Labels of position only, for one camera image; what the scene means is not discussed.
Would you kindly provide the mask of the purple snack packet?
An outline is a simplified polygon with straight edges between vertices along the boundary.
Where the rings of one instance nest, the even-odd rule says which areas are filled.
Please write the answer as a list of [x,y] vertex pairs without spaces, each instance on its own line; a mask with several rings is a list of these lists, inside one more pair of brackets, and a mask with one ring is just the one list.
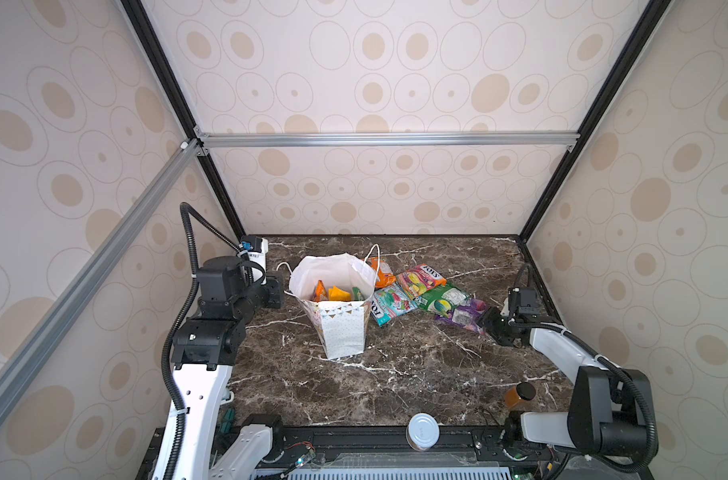
[[479,325],[479,320],[487,310],[488,305],[484,301],[471,298],[451,310],[448,317],[436,314],[434,318],[440,323],[484,335],[484,328]]

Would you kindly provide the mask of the pink fruit candy packet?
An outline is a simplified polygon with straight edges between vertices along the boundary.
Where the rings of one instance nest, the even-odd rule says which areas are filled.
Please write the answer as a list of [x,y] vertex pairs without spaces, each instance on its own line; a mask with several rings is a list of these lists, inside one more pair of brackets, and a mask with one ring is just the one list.
[[322,280],[319,280],[314,289],[313,301],[322,302],[322,301],[328,301],[328,300],[329,300],[329,296],[328,296],[327,288],[325,287],[324,282]]

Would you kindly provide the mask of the yellow snack bag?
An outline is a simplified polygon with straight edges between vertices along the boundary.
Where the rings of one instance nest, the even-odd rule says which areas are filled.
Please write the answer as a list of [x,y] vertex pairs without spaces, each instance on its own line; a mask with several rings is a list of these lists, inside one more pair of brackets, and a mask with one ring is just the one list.
[[333,286],[328,289],[328,298],[330,301],[350,302],[353,299],[353,295],[349,291]]

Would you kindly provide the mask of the white paper bag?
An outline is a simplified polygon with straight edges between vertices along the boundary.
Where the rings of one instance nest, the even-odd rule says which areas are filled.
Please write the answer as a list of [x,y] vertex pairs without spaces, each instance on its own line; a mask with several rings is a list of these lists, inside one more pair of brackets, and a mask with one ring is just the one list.
[[[291,268],[286,294],[295,298],[316,328],[326,357],[338,359],[358,355],[366,347],[366,332],[371,314],[378,271],[368,262],[381,258],[375,244],[366,258],[344,253],[331,256],[306,256]],[[338,287],[351,293],[355,288],[362,300],[313,300],[317,284],[328,289]]]

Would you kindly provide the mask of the green snack packet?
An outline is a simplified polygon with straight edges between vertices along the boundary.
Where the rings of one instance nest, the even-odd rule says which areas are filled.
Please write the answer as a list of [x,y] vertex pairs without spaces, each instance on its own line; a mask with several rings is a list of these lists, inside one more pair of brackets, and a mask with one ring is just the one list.
[[432,312],[443,318],[451,318],[453,311],[465,304],[471,295],[451,283],[437,286],[417,297],[414,303],[418,308]]

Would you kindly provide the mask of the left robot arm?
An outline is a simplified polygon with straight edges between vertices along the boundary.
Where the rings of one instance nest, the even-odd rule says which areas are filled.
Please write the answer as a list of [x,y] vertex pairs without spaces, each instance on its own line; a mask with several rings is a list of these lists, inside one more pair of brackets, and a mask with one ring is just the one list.
[[192,284],[162,347],[171,406],[151,476],[248,479],[282,456],[280,416],[250,416],[220,456],[213,452],[217,422],[247,327],[260,310],[283,307],[283,279],[266,268],[266,239],[236,243],[186,202],[180,214]]

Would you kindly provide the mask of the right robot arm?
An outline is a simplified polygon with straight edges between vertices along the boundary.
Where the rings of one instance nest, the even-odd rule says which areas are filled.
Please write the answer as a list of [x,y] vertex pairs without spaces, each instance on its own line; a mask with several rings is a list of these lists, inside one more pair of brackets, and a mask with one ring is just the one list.
[[609,468],[636,474],[659,451],[659,431],[650,381],[639,370],[619,366],[539,308],[534,269],[524,264],[502,308],[490,308],[479,324],[500,346],[528,345],[545,355],[572,384],[564,412],[508,415],[499,443],[522,451],[538,444],[567,458],[590,456]]

